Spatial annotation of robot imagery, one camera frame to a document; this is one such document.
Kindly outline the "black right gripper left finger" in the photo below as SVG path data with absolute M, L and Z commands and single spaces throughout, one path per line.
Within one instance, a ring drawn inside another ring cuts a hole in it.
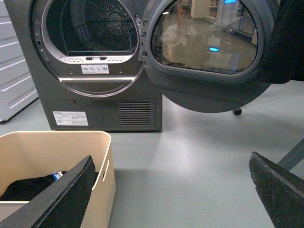
M 88 155 L 62 178 L 0 222 L 2 228 L 79 228 L 95 182 Z

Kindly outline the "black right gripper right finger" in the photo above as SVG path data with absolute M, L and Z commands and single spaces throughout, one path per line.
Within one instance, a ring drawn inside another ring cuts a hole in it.
M 257 152 L 249 160 L 251 179 L 275 228 L 304 226 L 304 180 Z

